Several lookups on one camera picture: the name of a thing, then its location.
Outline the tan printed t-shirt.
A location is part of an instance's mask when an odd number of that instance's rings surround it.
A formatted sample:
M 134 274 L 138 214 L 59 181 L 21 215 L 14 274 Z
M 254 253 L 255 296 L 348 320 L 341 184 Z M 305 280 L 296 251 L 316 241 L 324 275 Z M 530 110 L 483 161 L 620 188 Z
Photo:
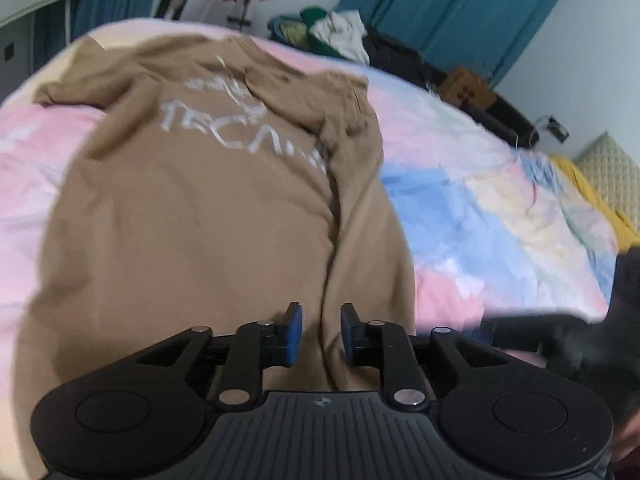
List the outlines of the tan printed t-shirt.
M 414 267 L 381 179 L 368 82 L 304 73 L 242 36 L 81 41 L 38 104 L 104 111 L 51 214 L 17 339 L 13 411 L 29 434 L 54 387 L 194 325 L 218 334 L 303 308 L 297 370 L 271 388 L 358 390 L 340 309 L 412 330 Z

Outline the pile of clothes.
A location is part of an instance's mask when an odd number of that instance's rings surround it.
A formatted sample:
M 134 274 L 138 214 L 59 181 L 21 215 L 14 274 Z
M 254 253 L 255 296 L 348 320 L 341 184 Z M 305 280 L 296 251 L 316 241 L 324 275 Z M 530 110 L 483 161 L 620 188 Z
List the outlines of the pile of clothes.
M 420 88 L 435 90 L 446 74 L 402 42 L 367 28 L 357 10 L 327 11 L 308 6 L 268 23 L 270 39 L 291 48 L 370 66 Z

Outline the pastel tie-dye bed cover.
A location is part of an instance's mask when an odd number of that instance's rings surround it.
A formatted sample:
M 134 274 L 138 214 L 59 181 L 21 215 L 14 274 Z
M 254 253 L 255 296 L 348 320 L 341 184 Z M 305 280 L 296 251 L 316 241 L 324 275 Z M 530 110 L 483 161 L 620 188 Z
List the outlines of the pastel tie-dye bed cover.
M 86 38 L 131 48 L 168 36 L 240 36 L 216 26 L 129 20 L 74 41 L 1 109 L 1 474 L 30 479 L 13 411 L 18 336 L 40 285 L 53 209 L 76 155 L 104 119 L 86 105 L 38 104 Z M 608 310 L 617 243 L 602 214 L 544 154 L 518 150 L 430 92 L 393 76 L 246 37 L 304 73 L 364 78 L 383 138 L 380 179 L 414 267 L 413 330 L 488 314 Z

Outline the yellow pillow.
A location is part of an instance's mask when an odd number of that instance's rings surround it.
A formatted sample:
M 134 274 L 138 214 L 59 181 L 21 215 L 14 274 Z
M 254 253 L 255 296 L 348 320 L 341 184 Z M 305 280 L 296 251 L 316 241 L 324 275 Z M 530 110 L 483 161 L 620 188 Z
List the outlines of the yellow pillow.
M 620 252 L 639 245 L 639 166 L 609 133 L 599 136 L 578 162 L 550 158 L 608 220 Z

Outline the brown paper bag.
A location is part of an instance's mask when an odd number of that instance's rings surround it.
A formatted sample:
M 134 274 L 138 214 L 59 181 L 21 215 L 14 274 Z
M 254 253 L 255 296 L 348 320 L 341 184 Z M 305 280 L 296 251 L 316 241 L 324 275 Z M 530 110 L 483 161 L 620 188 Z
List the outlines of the brown paper bag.
M 486 110 L 497 101 L 497 95 L 491 90 L 488 82 L 463 66 L 450 70 L 438 86 L 438 93 L 443 101 L 454 107 L 471 103 L 481 110 Z

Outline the right blue curtain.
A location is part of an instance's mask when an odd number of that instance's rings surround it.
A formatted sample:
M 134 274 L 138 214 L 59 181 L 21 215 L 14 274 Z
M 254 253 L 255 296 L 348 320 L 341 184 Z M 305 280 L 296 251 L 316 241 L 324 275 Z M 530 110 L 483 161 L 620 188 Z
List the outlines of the right blue curtain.
M 558 0 L 341 0 L 368 27 L 448 72 L 464 66 L 491 84 L 506 76 Z

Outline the white dressing table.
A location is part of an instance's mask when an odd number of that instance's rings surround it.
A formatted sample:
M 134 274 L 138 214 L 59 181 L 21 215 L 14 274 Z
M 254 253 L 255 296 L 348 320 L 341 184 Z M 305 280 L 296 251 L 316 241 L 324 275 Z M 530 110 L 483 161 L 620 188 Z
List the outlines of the white dressing table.
M 1 0 L 1 96 L 7 98 L 39 66 L 38 28 L 55 50 L 73 38 L 74 0 Z

